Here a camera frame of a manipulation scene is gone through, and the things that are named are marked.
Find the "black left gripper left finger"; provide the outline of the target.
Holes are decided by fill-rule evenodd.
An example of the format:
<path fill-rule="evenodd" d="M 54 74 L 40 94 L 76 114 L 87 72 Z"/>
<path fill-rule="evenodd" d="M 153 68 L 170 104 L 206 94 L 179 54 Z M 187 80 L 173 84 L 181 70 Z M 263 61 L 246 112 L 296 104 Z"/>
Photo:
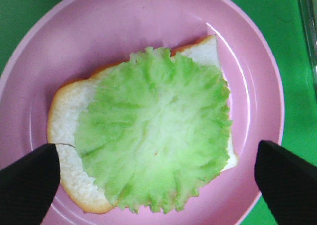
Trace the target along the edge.
<path fill-rule="evenodd" d="M 0 223 L 39 225 L 60 184 L 55 144 L 47 143 L 0 171 Z"/>

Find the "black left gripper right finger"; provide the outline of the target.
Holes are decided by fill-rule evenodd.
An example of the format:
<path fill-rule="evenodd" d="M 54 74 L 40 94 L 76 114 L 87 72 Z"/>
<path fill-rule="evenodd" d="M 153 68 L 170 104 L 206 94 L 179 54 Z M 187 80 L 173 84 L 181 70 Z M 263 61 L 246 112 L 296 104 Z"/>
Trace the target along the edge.
<path fill-rule="evenodd" d="M 258 144 L 256 184 L 280 225 L 317 223 L 317 168 L 268 140 Z"/>

